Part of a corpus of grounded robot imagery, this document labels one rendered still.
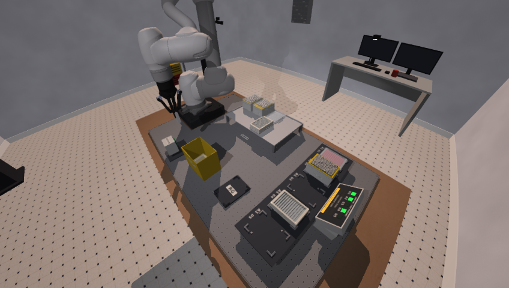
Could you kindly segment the yellow waste bin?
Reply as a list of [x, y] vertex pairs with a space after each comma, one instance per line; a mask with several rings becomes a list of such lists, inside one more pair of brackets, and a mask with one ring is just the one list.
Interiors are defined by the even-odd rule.
[[[182, 146], [181, 149], [191, 168], [194, 169], [203, 181], [206, 181], [221, 169], [217, 151], [201, 137]], [[196, 164], [194, 159], [202, 154], [205, 154], [207, 157]]]

